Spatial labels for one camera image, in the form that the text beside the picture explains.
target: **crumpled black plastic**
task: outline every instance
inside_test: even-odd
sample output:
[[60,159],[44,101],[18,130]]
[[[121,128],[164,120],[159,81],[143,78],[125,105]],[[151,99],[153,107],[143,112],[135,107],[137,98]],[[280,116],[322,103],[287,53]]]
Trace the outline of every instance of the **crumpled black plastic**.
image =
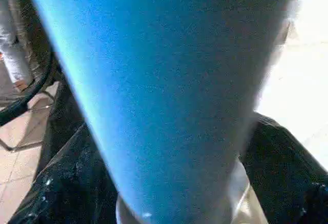
[[116,223],[115,186],[68,87],[59,89],[40,172],[9,223]]

